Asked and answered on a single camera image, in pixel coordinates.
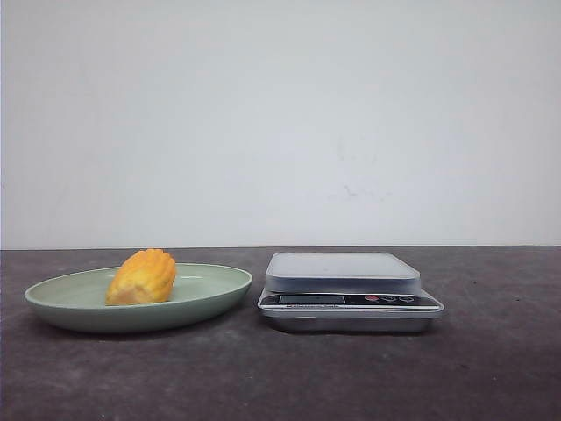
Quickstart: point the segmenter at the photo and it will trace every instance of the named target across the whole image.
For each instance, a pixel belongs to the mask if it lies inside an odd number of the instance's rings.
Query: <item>green plate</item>
[[[200,322],[227,311],[252,284],[242,269],[177,263],[165,303],[106,306],[105,290],[118,268],[89,270],[40,282],[25,292],[47,323],[79,332],[148,332]]]

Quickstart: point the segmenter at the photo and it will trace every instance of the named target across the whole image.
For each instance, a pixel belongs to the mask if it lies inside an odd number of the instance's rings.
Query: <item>kitchen scale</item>
[[[277,253],[258,301],[283,331],[421,332],[444,306],[388,253]]]

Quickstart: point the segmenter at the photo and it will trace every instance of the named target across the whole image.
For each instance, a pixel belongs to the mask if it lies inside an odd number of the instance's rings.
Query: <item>peeled mango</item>
[[[159,248],[136,252],[119,268],[105,294],[105,305],[163,303],[175,280],[175,260]]]

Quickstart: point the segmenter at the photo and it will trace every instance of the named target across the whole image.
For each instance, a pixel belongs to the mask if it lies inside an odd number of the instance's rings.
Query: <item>table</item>
[[[25,289],[118,266],[133,251],[2,252],[3,420],[561,419],[561,247],[171,249],[243,268],[220,317],[163,332],[46,325]],[[423,334],[285,333],[256,303],[279,251],[384,251],[418,269],[446,314]]]

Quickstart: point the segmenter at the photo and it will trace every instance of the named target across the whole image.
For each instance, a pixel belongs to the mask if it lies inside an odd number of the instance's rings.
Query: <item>white backdrop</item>
[[[3,248],[561,244],[561,2],[4,0]]]

